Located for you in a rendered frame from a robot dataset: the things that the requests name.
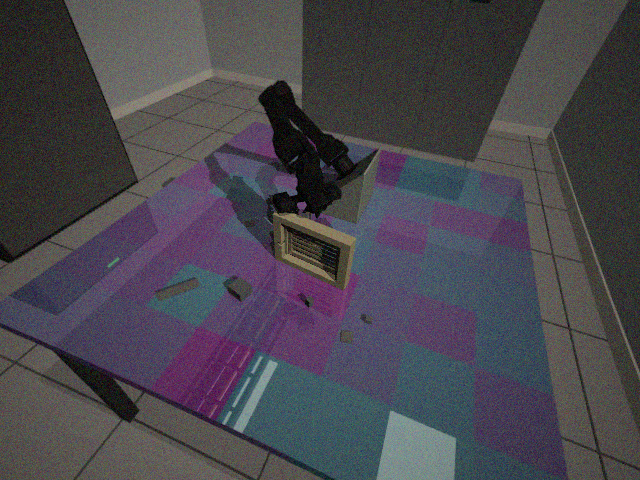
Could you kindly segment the dark grey long bar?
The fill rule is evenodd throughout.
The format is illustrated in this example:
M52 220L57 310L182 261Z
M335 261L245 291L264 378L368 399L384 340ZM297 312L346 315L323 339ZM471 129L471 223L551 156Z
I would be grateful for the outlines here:
M193 280L181 283L179 285L170 287L168 289L161 290L160 292L156 293L156 297L158 299L158 302L160 302L162 300L172 298L172 296L174 295L180 294L182 292L188 291L198 286L200 286L199 281L197 278L195 278Z

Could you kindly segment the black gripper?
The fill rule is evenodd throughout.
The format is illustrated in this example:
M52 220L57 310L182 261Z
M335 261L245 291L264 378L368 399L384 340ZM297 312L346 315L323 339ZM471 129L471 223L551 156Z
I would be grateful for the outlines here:
M298 174L296 174L296 178L298 179L298 186L296 187L297 195L289 196L287 192L282 192L278 194L274 194L273 203L276 206L279 213L295 213L298 215L299 208L297 207L297 203L301 201L301 188L300 188L300 180L298 178ZM332 190L334 193L334 200L341 199L342 192L340 188L332 181L324 183L324 189L326 191ZM333 200L333 201L334 201ZM315 213L315 217L318 218L322 211Z

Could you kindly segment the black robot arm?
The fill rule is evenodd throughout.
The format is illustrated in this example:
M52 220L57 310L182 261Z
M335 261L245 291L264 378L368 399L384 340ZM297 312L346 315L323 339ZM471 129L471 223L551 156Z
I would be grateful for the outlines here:
M323 134L296 105L292 90L285 81L277 81L259 97L274 130L272 142L275 154L290 175L294 172L298 174L301 201L306 203L312 214L326 210L334 200L334 193L324 189L320 158L328 167L334 167L340 176L339 180L351 174L358 163L354 165L347 156L349 149L342 141ZM290 120L302 132L296 130ZM318 153L305 135L316 145ZM297 156L298 159L289 165L288 162Z

